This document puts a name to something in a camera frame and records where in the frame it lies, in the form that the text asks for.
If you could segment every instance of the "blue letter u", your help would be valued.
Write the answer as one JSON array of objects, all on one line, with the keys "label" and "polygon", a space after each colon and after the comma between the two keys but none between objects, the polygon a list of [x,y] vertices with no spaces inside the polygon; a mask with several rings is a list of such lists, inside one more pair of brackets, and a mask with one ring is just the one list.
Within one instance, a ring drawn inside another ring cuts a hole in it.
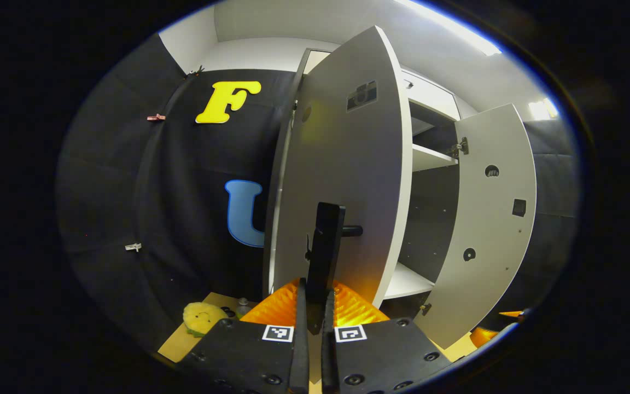
[{"label": "blue letter u", "polygon": [[234,239],[245,245],[264,247],[264,233],[252,226],[254,198],[262,192],[262,185],[242,180],[225,183],[230,195],[227,202],[227,229]]}]

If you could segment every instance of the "small bottle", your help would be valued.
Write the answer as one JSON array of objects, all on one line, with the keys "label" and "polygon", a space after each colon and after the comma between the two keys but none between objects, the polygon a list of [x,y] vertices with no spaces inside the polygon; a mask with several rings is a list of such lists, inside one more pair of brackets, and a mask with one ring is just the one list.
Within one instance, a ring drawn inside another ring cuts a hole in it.
[{"label": "small bottle", "polygon": [[240,305],[237,307],[237,310],[235,312],[237,312],[237,318],[238,319],[242,319],[242,316],[245,316],[247,314],[247,312],[250,312],[250,310],[252,308],[250,308],[249,306],[247,306],[247,304],[249,303],[249,301],[247,301],[246,298],[240,298],[239,300],[237,300],[237,303]]}]

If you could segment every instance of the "black fabric backdrop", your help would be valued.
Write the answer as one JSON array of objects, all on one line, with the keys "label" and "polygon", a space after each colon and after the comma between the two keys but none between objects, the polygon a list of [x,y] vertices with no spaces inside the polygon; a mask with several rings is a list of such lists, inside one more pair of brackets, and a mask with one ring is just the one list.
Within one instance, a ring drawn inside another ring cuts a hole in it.
[{"label": "black fabric backdrop", "polygon": [[[295,73],[221,70],[185,76],[155,34],[90,93],[57,168],[57,217],[73,271],[110,319],[148,351],[215,291],[259,300],[263,249],[233,239],[225,182],[258,182],[264,230],[278,127]],[[195,123],[220,80],[258,80],[223,124]],[[167,120],[151,123],[156,113]],[[125,245],[140,242],[140,252]]]},{"label": "black fabric backdrop", "polygon": [[523,122],[536,169],[536,216],[527,253],[514,280],[479,326],[500,331],[517,321],[500,312],[538,305],[570,258],[580,206],[580,159],[559,120]]}]

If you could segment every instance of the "cabinet shelf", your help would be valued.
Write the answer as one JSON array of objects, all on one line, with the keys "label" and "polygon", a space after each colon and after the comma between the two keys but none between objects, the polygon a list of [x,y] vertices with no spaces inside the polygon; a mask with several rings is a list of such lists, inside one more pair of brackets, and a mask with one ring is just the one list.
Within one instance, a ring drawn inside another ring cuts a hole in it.
[{"label": "cabinet shelf", "polygon": [[428,292],[434,283],[398,262],[383,299],[405,297]]},{"label": "cabinet shelf", "polygon": [[458,160],[435,150],[412,144],[412,172],[457,165]]}]

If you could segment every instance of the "ceiling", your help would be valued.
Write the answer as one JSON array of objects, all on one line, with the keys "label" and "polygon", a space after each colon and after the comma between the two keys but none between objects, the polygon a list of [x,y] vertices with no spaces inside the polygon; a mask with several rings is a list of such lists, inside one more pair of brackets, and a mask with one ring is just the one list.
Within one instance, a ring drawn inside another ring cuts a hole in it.
[{"label": "ceiling", "polygon": [[507,53],[486,56],[393,0],[225,0],[215,5],[214,17],[219,42],[295,37],[341,44],[377,25],[401,65],[481,112],[512,102],[531,120],[528,103],[547,96]]}]

